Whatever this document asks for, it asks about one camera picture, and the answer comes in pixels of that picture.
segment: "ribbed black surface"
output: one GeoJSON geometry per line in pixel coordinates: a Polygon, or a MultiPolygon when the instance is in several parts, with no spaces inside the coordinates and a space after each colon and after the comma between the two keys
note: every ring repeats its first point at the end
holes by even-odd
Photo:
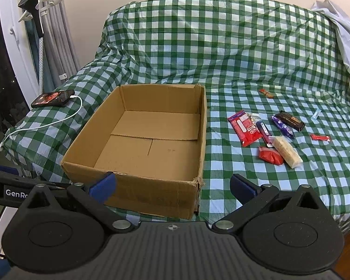
{"type": "Polygon", "coordinates": [[[275,280],[340,279],[332,271],[313,276],[282,275],[252,261],[231,235],[210,231],[204,222],[143,222],[114,235],[93,261],[53,275],[13,268],[4,280],[275,280]]]}

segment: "crosshair logo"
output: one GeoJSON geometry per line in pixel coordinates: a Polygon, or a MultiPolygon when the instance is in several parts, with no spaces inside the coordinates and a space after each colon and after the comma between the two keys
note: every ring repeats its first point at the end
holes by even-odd
{"type": "Polygon", "coordinates": [[[170,231],[174,231],[174,230],[177,230],[179,227],[175,224],[171,224],[167,227],[170,231]]]}

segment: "phone screen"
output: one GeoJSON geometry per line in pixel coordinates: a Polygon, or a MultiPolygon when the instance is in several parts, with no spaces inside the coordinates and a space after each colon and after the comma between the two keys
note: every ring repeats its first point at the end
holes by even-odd
{"type": "Polygon", "coordinates": [[[31,104],[31,107],[40,107],[40,106],[61,106],[64,105],[69,99],[70,96],[74,94],[73,90],[69,91],[55,91],[55,92],[46,92],[39,97],[37,97],[34,102],[31,104]]]}

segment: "teal curtain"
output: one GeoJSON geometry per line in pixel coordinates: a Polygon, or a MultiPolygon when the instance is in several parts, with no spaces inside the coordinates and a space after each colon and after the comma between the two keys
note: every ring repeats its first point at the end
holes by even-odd
{"type": "MultiPolygon", "coordinates": [[[[36,28],[34,21],[25,21],[27,36],[29,38],[30,49],[32,53],[32,59],[34,61],[34,67],[36,70],[36,75],[39,79],[39,37],[36,33],[36,28]]],[[[50,92],[55,89],[55,85],[53,83],[51,71],[49,68],[49,64],[47,61],[46,53],[44,52],[44,92],[50,92]]]]}

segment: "dark blue tube package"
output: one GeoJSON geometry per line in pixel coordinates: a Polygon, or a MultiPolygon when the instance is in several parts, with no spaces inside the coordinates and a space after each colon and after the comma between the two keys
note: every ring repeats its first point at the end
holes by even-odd
{"type": "Polygon", "coordinates": [[[270,137],[272,136],[267,126],[262,122],[262,120],[258,120],[255,122],[259,132],[262,134],[263,140],[266,142],[267,147],[273,147],[270,137]]]}
{"type": "Polygon", "coordinates": [[[275,116],[272,116],[271,119],[275,123],[275,125],[280,129],[280,131],[283,135],[285,135],[291,139],[294,139],[294,133],[288,125],[284,124],[281,120],[279,120],[275,116]]]}

